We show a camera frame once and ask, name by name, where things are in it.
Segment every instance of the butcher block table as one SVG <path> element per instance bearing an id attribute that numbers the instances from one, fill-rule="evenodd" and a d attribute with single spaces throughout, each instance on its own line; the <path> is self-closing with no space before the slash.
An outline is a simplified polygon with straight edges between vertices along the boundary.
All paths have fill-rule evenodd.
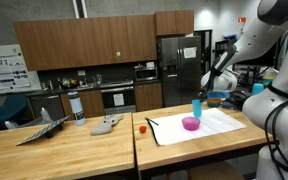
<path id="1" fill-rule="evenodd" d="M 144 118 L 192 112 L 192 105 L 133 113 L 136 161 L 142 179 L 257 153 L 265 145 L 264 131 L 245 118 L 242 112 L 222 108 L 219 110 L 242 122 L 247 128 L 166 146 L 157 145 Z M 140 133 L 140 126 L 147 126 L 147 131 Z"/>
<path id="2" fill-rule="evenodd" d="M 16 146 L 46 125 L 0 131 L 0 179 L 77 179 L 134 170 L 132 115 L 111 133 L 91 136 L 103 117 L 83 126 L 65 121 L 52 138 Z"/>

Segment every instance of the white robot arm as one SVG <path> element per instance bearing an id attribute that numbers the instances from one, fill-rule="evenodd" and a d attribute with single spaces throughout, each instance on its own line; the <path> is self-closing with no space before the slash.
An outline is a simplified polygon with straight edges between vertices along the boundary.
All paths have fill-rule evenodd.
<path id="1" fill-rule="evenodd" d="M 202 78 L 201 101 L 208 91 L 234 90 L 236 79 L 226 68 L 261 56 L 288 29 L 288 0 L 262 0 L 258 19 L 261 21 L 255 20 Z M 273 83 L 262 93 L 248 98 L 243 113 L 275 139 L 273 145 L 268 143 L 259 152 L 256 180 L 288 180 L 288 52 Z"/>

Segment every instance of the refrigerator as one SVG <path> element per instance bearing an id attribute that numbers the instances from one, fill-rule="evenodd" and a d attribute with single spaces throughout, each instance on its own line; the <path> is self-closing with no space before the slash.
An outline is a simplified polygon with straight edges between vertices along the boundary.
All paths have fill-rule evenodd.
<path id="1" fill-rule="evenodd" d="M 190 104 L 201 88 L 201 38 L 162 38 L 157 52 L 164 107 Z"/>

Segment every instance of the blue cup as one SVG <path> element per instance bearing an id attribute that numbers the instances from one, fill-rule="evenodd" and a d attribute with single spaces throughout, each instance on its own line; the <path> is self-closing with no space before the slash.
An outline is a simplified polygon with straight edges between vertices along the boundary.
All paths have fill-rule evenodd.
<path id="1" fill-rule="evenodd" d="M 264 85 L 261 83 L 255 83 L 253 84 L 252 88 L 252 96 L 261 93 L 264 90 Z"/>
<path id="2" fill-rule="evenodd" d="M 202 116 L 202 103 L 199 99 L 192 100 L 194 117 L 198 118 Z"/>

